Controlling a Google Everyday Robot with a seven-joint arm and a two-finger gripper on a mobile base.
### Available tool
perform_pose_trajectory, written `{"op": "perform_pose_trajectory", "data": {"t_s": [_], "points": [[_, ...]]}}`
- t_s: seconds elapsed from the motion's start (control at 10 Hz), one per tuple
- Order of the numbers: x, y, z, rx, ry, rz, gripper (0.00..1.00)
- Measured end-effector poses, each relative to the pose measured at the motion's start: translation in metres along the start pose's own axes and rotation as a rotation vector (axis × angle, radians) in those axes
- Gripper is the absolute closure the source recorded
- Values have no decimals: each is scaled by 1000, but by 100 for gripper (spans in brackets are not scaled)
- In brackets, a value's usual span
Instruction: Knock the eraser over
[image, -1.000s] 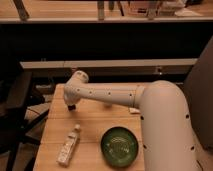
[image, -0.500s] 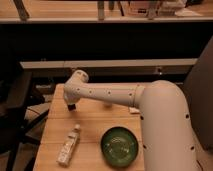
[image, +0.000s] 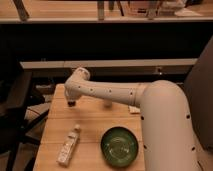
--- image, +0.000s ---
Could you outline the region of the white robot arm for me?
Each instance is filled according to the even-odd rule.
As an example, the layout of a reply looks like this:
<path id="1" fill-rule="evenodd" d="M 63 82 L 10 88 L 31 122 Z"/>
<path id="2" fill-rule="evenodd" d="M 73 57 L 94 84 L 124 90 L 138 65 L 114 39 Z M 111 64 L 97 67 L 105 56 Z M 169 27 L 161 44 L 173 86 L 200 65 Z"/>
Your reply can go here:
<path id="1" fill-rule="evenodd" d="M 200 171 L 189 104 L 175 83 L 95 82 L 79 67 L 64 87 L 69 102 L 86 95 L 140 109 L 145 171 Z"/>

